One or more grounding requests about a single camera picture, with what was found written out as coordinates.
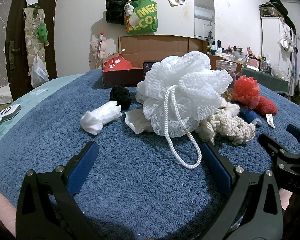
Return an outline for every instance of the red knitted toy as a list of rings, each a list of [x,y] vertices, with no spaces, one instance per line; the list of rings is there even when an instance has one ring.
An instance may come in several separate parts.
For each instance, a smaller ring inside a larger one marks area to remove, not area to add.
[[[275,106],[275,104],[264,96],[259,96],[259,104],[256,106],[255,110],[260,112],[262,115],[276,115],[278,112],[278,108]]]
[[[260,87],[253,77],[247,78],[245,75],[238,78],[234,84],[232,99],[254,109],[259,103]]]

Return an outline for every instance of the wooden door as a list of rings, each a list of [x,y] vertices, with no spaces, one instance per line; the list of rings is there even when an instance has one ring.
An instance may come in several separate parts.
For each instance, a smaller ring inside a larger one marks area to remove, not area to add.
[[[57,78],[54,53],[54,12],[56,0],[38,0],[38,5],[44,10],[44,22],[48,30],[49,45],[45,46],[46,68],[49,80]],[[23,9],[26,0],[12,0],[6,31],[6,61],[7,74],[13,100],[25,95],[33,89],[31,76],[28,76],[29,66],[25,40],[25,19]],[[15,51],[10,54],[10,42],[14,41]],[[10,65],[10,55],[14,57],[13,67]]]

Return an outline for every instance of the pink pig plush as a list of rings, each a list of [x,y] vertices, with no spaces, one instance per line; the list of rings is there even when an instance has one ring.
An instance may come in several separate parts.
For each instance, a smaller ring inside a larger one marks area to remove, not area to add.
[[[97,59],[97,52],[98,52],[98,47],[99,47],[99,41],[91,41],[91,51],[93,52],[93,56],[95,59]],[[102,38],[101,42],[101,47],[100,47],[100,52],[99,52],[99,58],[104,58],[106,53],[106,38]]]

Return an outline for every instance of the door lock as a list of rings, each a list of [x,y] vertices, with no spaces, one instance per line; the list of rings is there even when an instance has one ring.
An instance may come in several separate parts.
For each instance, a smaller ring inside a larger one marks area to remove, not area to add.
[[[14,48],[14,41],[9,42],[9,69],[14,70],[14,55],[19,53],[20,49]]]

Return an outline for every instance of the blue towel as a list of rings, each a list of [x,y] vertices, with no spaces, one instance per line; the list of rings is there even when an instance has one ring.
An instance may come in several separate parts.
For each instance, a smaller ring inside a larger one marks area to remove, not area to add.
[[[16,206],[27,170],[52,171],[93,140],[100,154],[74,199],[99,233],[109,240],[192,239],[217,214],[225,196],[218,192],[204,162],[194,170],[184,168],[164,137],[136,135],[125,124],[124,114],[106,124],[97,136],[86,133],[80,118],[106,103],[110,90],[103,89],[101,72],[93,70],[30,110],[0,141],[0,190]],[[136,89],[129,90],[134,97]],[[222,136],[215,142],[234,165],[262,173],[272,162],[257,142],[261,133],[291,152],[300,152],[298,141],[285,130],[290,123],[300,127],[300,106],[263,86],[260,90],[279,109],[274,117],[276,129],[267,124],[257,128],[256,137],[244,146],[235,147]],[[133,99],[129,110],[141,107]],[[187,136],[172,141],[187,163],[196,162]]]

